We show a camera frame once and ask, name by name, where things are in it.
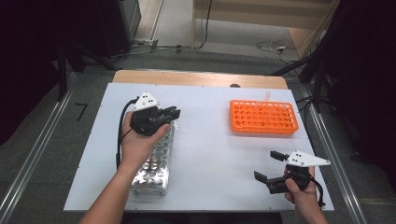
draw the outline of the wrist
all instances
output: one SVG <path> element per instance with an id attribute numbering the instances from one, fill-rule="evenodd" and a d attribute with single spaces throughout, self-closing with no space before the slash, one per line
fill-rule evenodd
<path id="1" fill-rule="evenodd" d="M 117 174 L 124 175 L 127 178 L 134 179 L 139 169 L 140 166 L 138 164 L 132 164 L 132 163 L 127 164 L 125 162 L 122 162 L 119 166 L 119 169 L 117 170 Z"/>
<path id="2" fill-rule="evenodd" d="M 327 221 L 326 217 L 323 215 L 321 210 L 318 212 L 313 212 L 312 216 L 309 218 L 309 220 L 306 221 L 308 224 L 328 224 L 329 222 Z"/>

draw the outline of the white tabletop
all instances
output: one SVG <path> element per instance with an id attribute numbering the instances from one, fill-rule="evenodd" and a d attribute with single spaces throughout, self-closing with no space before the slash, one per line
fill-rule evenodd
<path id="1" fill-rule="evenodd" d="M 313 154 L 291 91 L 149 84 L 108 84 L 92 133 L 70 189 L 65 211 L 86 211 L 116 172 L 117 134 L 125 104 L 143 91 L 160 101 L 159 108 L 181 110 L 171 151 L 166 196 L 130 193 L 125 210 L 132 211 L 281 211 L 293 210 L 283 194 L 270 194 L 253 171 L 280 177 L 285 162 L 270 151 Z M 230 128 L 233 99 L 288 102 L 297 112 L 299 130 L 292 135 L 238 134 Z M 324 189 L 325 210 L 332 201 L 319 168 L 316 179 Z"/>

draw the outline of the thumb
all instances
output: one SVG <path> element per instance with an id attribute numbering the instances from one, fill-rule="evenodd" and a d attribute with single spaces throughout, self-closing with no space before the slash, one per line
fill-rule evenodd
<path id="1" fill-rule="evenodd" d="M 131 129 L 131 118 L 132 118 L 132 111 L 128 111 L 125 114 L 124 121 L 122 123 L 122 129 L 127 132 L 127 130 Z"/>
<path id="2" fill-rule="evenodd" d="M 169 124 L 164 124 L 163 126 L 161 126 L 157 130 L 157 132 L 154 135 L 152 135 L 152 139 L 155 142 L 160 141 L 166 135 L 166 132 L 168 132 L 169 126 L 170 126 Z"/>
<path id="3" fill-rule="evenodd" d="M 290 193 L 293 195 L 300 193 L 300 188 L 297 186 L 293 179 L 289 178 L 285 181 L 286 187 L 288 187 Z"/>

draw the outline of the black stand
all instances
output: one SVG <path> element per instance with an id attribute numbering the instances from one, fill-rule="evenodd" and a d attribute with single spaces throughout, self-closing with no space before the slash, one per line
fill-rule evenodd
<path id="1" fill-rule="evenodd" d="M 59 95 L 58 102 L 64 98 L 67 92 L 66 80 L 66 59 L 70 62 L 73 71 L 83 72 L 85 63 L 81 59 L 81 53 L 89 56 L 97 63 L 101 64 L 108 70 L 118 71 L 111 63 L 106 62 L 103 58 L 99 57 L 92 51 L 86 49 L 80 44 L 64 39 L 58 43 L 58 71 L 59 71 Z"/>
<path id="2" fill-rule="evenodd" d="M 308 64 L 308 66 L 306 66 L 303 69 L 302 73 L 299 75 L 299 80 L 302 83 L 307 83 L 307 82 L 309 82 L 309 80 L 312 79 L 313 76 L 315 76 L 314 93 L 312 95 L 311 103 L 314 105 L 314 108 L 317 110 L 317 112 L 320 113 L 320 107 L 319 107 L 320 90 L 321 90 L 321 85 L 323 84 L 323 78 L 324 78 L 324 71 L 323 71 L 324 63 L 318 59 L 318 49 L 316 49 L 311 55 L 306 56 L 305 58 L 301 59 L 300 61 L 298 61 L 296 63 L 292 63 L 292 64 L 272 73 L 271 76 L 282 76 L 295 68 L 303 66 L 304 64 Z"/>

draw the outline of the hand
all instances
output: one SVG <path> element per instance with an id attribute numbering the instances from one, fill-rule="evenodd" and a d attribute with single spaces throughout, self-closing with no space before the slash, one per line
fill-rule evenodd
<path id="1" fill-rule="evenodd" d="M 309 167 L 309 173 L 315 176 L 315 168 Z M 309 182 L 304 191 L 301 191 L 291 178 L 287 179 L 285 184 L 290 191 L 285 193 L 285 198 L 295 204 L 300 219 L 305 223 L 328 223 L 319 208 L 317 187 L 314 182 Z"/>
<path id="2" fill-rule="evenodd" d="M 160 141 L 169 129 L 169 124 L 164 124 L 154 135 L 145 136 L 131 130 L 132 112 L 127 112 L 122 124 L 121 142 L 121 167 L 128 169 L 140 168 L 149 158 L 154 145 Z"/>

